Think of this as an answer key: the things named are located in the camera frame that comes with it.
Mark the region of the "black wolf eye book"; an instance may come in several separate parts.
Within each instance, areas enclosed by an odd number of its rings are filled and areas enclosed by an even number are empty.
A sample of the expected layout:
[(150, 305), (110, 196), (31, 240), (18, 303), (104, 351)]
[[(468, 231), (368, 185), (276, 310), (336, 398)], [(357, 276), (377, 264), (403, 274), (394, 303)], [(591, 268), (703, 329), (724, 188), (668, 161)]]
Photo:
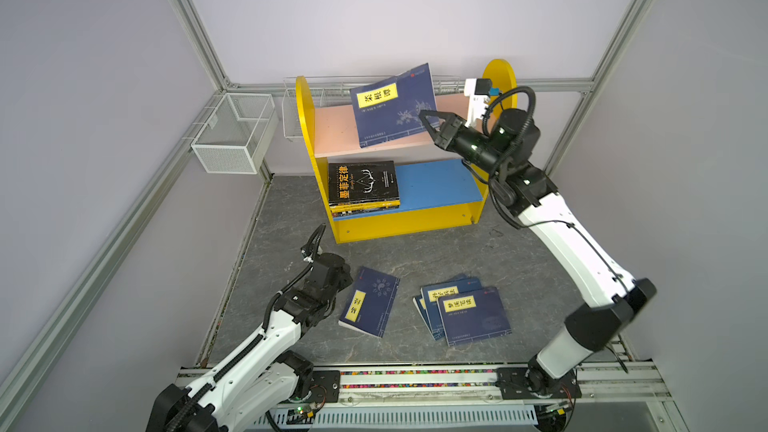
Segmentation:
[(335, 221), (338, 220), (347, 220), (357, 217), (369, 217), (369, 216), (378, 216), (383, 214), (388, 214), (392, 212), (398, 212), (398, 208), (376, 208), (376, 209), (361, 209), (361, 210), (350, 210), (350, 211), (338, 211), (332, 213), (332, 218)]

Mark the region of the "black yellow title book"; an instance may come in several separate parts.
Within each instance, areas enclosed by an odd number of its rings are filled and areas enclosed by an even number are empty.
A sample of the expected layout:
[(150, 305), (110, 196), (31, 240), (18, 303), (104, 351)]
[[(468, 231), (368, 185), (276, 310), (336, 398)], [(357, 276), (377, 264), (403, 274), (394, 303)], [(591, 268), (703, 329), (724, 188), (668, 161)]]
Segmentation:
[(330, 163), (329, 205), (335, 208), (398, 202), (400, 193), (393, 161)]

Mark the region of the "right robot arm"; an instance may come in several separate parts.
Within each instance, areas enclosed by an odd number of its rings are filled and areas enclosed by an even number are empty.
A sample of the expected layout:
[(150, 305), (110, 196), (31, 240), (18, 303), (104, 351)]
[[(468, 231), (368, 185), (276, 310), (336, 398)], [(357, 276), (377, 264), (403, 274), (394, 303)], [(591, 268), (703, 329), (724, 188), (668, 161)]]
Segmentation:
[(582, 296), (582, 305), (514, 382), (536, 397), (551, 396), (574, 380), (578, 365), (636, 318), (657, 288), (614, 261), (576, 219), (549, 176), (530, 162), (540, 136), (532, 111), (505, 110), (490, 131), (469, 127), (449, 112), (423, 110), (419, 118), (438, 148), (460, 156), (485, 181), (504, 221), (539, 238)]

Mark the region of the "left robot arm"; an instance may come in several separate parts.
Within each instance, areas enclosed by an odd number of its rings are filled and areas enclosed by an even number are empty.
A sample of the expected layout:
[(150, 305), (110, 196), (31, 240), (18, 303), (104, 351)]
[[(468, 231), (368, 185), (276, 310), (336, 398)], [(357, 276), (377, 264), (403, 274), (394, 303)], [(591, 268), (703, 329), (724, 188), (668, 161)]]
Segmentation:
[(351, 285), (350, 266), (322, 253), (268, 302), (262, 324), (223, 361), (155, 399), (148, 431), (243, 431), (279, 403), (310, 394), (312, 362), (291, 347)]

